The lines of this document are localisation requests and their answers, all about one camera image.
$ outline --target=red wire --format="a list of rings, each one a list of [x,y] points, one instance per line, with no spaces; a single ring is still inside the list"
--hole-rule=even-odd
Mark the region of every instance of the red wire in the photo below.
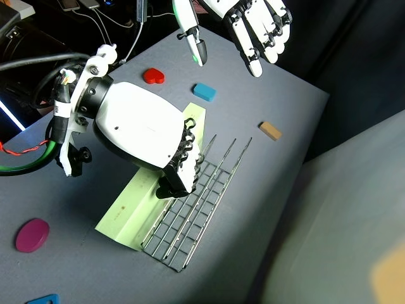
[[[47,142],[48,142],[48,140],[41,141],[41,142],[40,142],[38,145],[36,145],[35,147],[29,148],[29,149],[25,149],[25,150],[23,150],[23,151],[21,151],[21,152],[14,152],[14,151],[12,151],[12,150],[5,149],[4,146],[3,146],[3,143],[0,141],[0,151],[3,151],[3,152],[5,152],[5,153],[10,154],[10,155],[13,155],[13,156],[21,156],[22,154],[25,154],[25,153],[28,153],[28,152],[31,152],[31,151],[38,150],[41,146],[43,146],[43,145],[46,144]]]

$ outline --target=green cable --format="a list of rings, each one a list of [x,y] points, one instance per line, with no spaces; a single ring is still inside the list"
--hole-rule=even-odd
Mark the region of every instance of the green cable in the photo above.
[[[2,171],[8,171],[8,172],[21,171],[21,170],[26,170],[26,169],[29,169],[29,168],[32,168],[32,167],[36,167],[39,164],[41,164],[53,152],[53,150],[55,148],[56,148],[56,142],[49,141],[44,154],[42,154],[42,156],[40,158],[38,158],[36,161],[33,161],[32,163],[29,163],[29,164],[24,165],[24,166],[15,167],[15,168],[0,166],[0,172],[2,172]]]

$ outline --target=blue block with hole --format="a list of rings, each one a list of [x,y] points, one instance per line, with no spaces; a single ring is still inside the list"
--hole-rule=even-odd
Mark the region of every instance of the blue block with hole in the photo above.
[[[50,294],[49,296],[29,301],[27,304],[59,304],[59,295]]]
[[[214,97],[216,95],[216,90],[214,90],[212,87],[209,87],[208,85],[205,85],[205,84],[196,84],[196,86],[193,88],[192,92],[197,97],[203,98],[203,100],[206,100],[206,101],[214,100]]]

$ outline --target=black curtain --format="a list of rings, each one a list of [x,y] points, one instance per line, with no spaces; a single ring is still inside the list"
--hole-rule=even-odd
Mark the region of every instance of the black curtain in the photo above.
[[[331,94],[307,160],[405,109],[405,1],[285,0],[278,65]]]

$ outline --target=gray surface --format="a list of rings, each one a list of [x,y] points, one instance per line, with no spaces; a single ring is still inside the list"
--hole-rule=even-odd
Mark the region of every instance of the gray surface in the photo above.
[[[263,303],[377,302],[372,271],[404,244],[404,134],[402,111],[302,167]]]
[[[204,106],[204,141],[218,134],[209,160],[217,161],[238,138],[225,168],[253,137],[187,269],[176,274],[93,229],[135,169],[89,132],[77,140],[91,149],[94,159],[82,177],[67,179],[53,163],[40,172],[1,179],[1,303],[23,303],[49,293],[58,293],[62,303],[244,301],[328,95],[265,63],[263,76],[255,79],[233,44],[204,29],[201,37],[209,52],[204,68],[193,62],[186,43],[172,34],[112,73],[115,80],[145,87],[180,110],[190,102]],[[149,67],[162,70],[166,83],[145,84],[141,75]],[[191,93],[196,82],[218,91],[212,103]],[[263,120],[283,132],[279,141],[258,129]],[[35,144],[46,124],[47,119],[39,121],[9,147]],[[21,161],[0,157],[1,163]],[[35,253],[19,253],[13,247],[15,232],[33,217],[49,222],[49,239]]]

